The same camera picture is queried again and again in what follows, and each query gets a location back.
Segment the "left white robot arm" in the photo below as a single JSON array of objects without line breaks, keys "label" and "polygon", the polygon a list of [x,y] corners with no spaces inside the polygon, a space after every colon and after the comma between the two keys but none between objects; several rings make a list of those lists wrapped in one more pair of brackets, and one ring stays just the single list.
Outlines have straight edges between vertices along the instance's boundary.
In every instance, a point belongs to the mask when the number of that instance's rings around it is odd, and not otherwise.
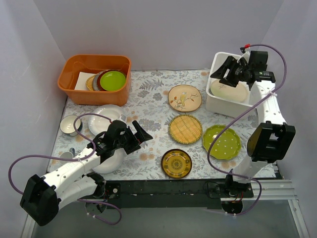
[{"label": "left white robot arm", "polygon": [[131,154],[140,149],[143,142],[153,139],[137,121],[132,124],[135,133],[125,122],[114,120],[106,131],[99,133],[76,156],[75,161],[42,177],[30,177],[20,206],[39,226],[44,226],[54,219],[60,209],[78,199],[103,197],[106,181],[93,168],[112,157],[118,149]]}]

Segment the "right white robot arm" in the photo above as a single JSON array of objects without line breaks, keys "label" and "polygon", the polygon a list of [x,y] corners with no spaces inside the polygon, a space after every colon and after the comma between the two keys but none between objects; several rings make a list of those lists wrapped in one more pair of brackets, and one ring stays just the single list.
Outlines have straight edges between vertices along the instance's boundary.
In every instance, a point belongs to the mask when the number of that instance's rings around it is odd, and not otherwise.
[{"label": "right white robot arm", "polygon": [[267,71],[268,53],[250,51],[244,56],[227,55],[222,65],[217,65],[217,58],[211,66],[210,78],[236,87],[240,81],[249,86],[254,100],[236,120],[252,110],[258,113],[259,125],[247,143],[247,156],[233,170],[226,173],[224,191],[230,197],[246,192],[250,182],[262,168],[277,160],[282,160],[295,136],[294,126],[288,125],[279,109],[273,72]]}]

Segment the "beige green leaf plate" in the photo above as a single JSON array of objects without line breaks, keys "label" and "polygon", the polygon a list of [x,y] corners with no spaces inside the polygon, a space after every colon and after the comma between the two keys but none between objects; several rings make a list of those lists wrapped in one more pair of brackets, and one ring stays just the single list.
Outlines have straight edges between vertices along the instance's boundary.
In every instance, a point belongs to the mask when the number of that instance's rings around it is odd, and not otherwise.
[{"label": "beige green leaf plate", "polygon": [[231,87],[220,83],[219,79],[211,83],[210,90],[214,96],[240,103],[246,101],[249,95],[249,91],[244,84],[238,83],[236,87]]}]

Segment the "green polka dot plate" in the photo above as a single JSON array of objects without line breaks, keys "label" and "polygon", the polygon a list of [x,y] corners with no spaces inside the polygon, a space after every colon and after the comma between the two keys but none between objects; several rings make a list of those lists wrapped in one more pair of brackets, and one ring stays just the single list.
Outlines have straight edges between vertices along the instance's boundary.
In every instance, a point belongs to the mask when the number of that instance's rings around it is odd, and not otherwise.
[{"label": "green polka dot plate", "polygon": [[[224,128],[225,125],[213,125],[205,131],[202,144],[206,151],[209,150],[211,143]],[[234,130],[229,128],[213,145],[210,155],[218,160],[231,160],[238,156],[240,150],[240,137]]]}]

